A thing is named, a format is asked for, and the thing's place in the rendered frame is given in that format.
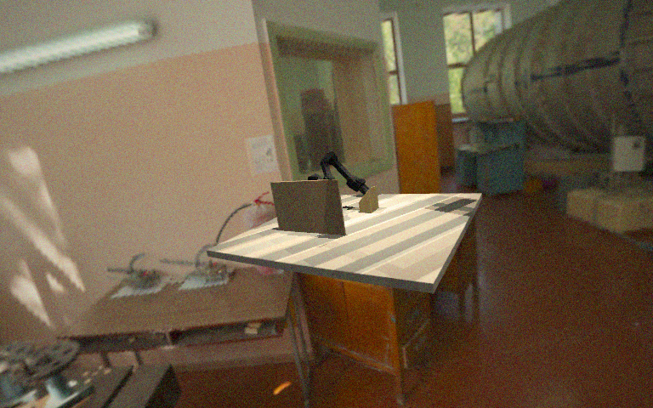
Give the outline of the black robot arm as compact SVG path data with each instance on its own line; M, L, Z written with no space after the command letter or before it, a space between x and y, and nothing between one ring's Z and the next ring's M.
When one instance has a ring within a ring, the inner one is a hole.
M336 154L333 151L328 151L326 156L321 160L321 168L324 173L324 178L321 178L319 174L314 173L312 176L317 176L318 180L325 179L335 179L332 176L329 165L333 165L347 180L347 185L354 191L360 191L363 195L369 190L365 185L365 180L363 178L358 178L355 175L352 175L339 161Z

